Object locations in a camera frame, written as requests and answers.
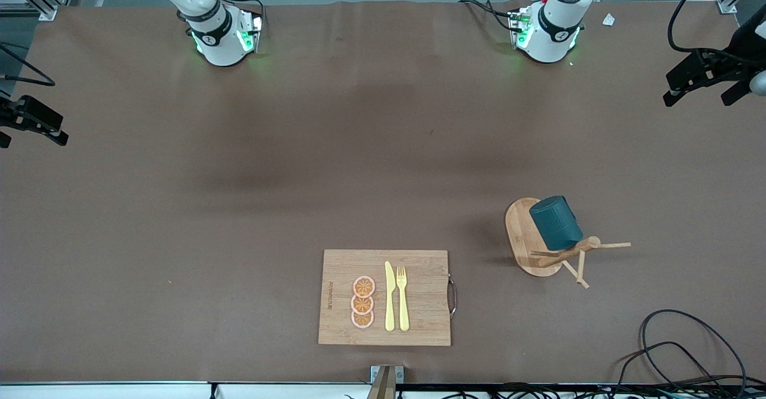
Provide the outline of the wooden mug tree stand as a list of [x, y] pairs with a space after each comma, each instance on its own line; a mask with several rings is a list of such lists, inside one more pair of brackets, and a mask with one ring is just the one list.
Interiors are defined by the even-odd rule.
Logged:
[[547, 278], [566, 268], [578, 285], [588, 289], [585, 281], [586, 255], [597, 249], [629, 248], [631, 243], [604, 243], [597, 236], [584, 236], [572, 248], [547, 250], [539, 231], [529, 214], [529, 208], [540, 201], [525, 197], [514, 201], [505, 213], [505, 225], [515, 262], [531, 276]]

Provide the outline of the bamboo cutting board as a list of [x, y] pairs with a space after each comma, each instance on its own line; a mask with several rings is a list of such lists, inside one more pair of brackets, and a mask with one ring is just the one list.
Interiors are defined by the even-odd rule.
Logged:
[[[405, 266], [409, 331], [400, 330], [399, 289], [394, 291], [394, 331], [385, 330], [385, 261]], [[351, 321], [352, 284], [359, 276], [376, 282], [374, 323], [360, 329]], [[322, 298], [318, 319], [321, 345], [449, 346], [452, 304], [448, 301], [451, 276], [446, 250], [327, 249], [323, 255]]]

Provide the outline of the yellow plastic knife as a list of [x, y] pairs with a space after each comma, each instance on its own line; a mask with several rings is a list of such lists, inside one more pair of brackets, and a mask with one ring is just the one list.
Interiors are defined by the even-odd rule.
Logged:
[[385, 277], [386, 277], [386, 310], [385, 310], [385, 330], [394, 331], [395, 329], [395, 316], [394, 316], [394, 303], [393, 294], [396, 290], [396, 278], [393, 272], [393, 267], [389, 261], [385, 261]]

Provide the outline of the yellow plastic fork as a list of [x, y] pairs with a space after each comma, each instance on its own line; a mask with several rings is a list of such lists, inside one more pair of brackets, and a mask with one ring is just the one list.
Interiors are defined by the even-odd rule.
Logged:
[[406, 297], [406, 287], [408, 284], [408, 277], [405, 266], [397, 266], [395, 273], [395, 280], [397, 289], [399, 289], [399, 324], [400, 330], [409, 331], [410, 329], [410, 317], [408, 311], [408, 302]]

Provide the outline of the brown table cover sheet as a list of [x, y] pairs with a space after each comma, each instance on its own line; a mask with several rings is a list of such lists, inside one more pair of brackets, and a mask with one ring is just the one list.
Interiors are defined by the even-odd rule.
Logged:
[[[663, 105], [674, 7], [598, 2], [556, 65], [461, 4], [273, 7], [232, 68], [169, 8], [61, 10], [20, 91], [69, 142], [0, 150], [0, 382], [612, 382], [664, 308], [766, 380], [766, 100]], [[588, 289], [513, 257], [509, 206], [556, 195], [631, 243]], [[446, 250], [451, 345], [321, 345], [327, 249]]]

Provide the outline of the teal cup with handle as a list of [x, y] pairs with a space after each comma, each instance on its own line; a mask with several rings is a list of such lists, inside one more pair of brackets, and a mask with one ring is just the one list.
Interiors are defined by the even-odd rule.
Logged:
[[529, 214], [549, 251], [570, 249], [585, 237], [564, 196], [538, 201], [529, 208]]

